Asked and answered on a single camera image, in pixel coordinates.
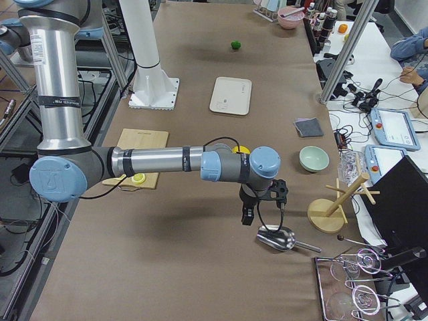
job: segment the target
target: wooden cutting board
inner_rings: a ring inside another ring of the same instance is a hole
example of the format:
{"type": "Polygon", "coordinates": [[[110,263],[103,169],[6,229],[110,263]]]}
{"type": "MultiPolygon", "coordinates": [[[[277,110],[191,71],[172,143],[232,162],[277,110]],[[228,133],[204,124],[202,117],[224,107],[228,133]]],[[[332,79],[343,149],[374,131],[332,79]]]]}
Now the wooden cutting board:
{"type": "MultiPolygon", "coordinates": [[[[157,130],[143,130],[143,129],[127,129],[124,128],[118,141],[118,147],[121,149],[147,149],[147,148],[162,148],[167,145],[168,132],[161,132],[157,130]]],[[[135,184],[128,177],[121,184],[120,187],[128,190],[135,189],[155,189],[158,181],[159,173],[147,173],[146,180],[142,184],[135,184]]],[[[117,179],[106,179],[102,181],[104,185],[114,186],[118,183],[117,179]]]]}

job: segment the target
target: stainless steel scoop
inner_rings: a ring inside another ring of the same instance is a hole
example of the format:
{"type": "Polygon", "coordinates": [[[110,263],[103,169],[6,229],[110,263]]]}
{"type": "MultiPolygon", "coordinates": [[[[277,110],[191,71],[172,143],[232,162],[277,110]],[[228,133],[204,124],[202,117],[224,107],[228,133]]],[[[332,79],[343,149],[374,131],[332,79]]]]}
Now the stainless steel scoop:
{"type": "MultiPolygon", "coordinates": [[[[271,231],[276,231],[278,229],[277,225],[266,226],[271,231]]],[[[265,244],[268,244],[269,246],[272,246],[278,251],[285,252],[289,249],[292,249],[294,246],[298,246],[303,247],[304,249],[310,249],[311,251],[315,251],[317,253],[321,253],[321,249],[319,247],[297,241],[294,237],[294,232],[288,227],[284,226],[276,233],[272,233],[262,226],[257,232],[257,239],[265,244]]]]}

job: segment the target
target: person's hand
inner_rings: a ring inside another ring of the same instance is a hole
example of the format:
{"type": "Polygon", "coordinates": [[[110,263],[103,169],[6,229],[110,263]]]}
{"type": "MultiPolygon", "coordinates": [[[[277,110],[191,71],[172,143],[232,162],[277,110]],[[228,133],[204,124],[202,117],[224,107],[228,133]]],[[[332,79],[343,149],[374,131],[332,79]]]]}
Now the person's hand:
{"type": "Polygon", "coordinates": [[[404,67],[400,75],[400,81],[406,84],[420,86],[423,83],[423,78],[418,75],[413,67],[404,67]]]}

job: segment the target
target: person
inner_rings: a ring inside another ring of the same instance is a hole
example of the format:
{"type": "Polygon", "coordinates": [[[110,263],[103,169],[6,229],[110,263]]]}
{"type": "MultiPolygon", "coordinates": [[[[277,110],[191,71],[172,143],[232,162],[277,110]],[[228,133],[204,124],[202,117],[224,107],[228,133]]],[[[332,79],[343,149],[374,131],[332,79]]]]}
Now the person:
{"type": "Polygon", "coordinates": [[[391,57],[403,68],[400,81],[412,84],[421,94],[428,87],[428,27],[394,43],[391,57]]]}
{"type": "MultiPolygon", "coordinates": [[[[355,0],[335,0],[334,8],[337,10],[337,20],[346,21],[346,5],[355,0]]],[[[357,4],[362,3],[362,0],[357,0],[357,4]]]]}

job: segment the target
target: computer monitor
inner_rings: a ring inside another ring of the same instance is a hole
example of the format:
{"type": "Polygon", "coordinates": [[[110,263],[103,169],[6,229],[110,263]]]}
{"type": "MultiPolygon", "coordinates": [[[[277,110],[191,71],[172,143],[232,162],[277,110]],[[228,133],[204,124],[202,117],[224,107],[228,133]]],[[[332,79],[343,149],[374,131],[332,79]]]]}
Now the computer monitor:
{"type": "MultiPolygon", "coordinates": [[[[428,179],[409,156],[404,156],[373,187],[376,205],[364,204],[387,251],[401,253],[414,247],[428,251],[428,179]]],[[[428,304],[428,258],[403,264],[402,269],[419,296],[428,304]]]]}

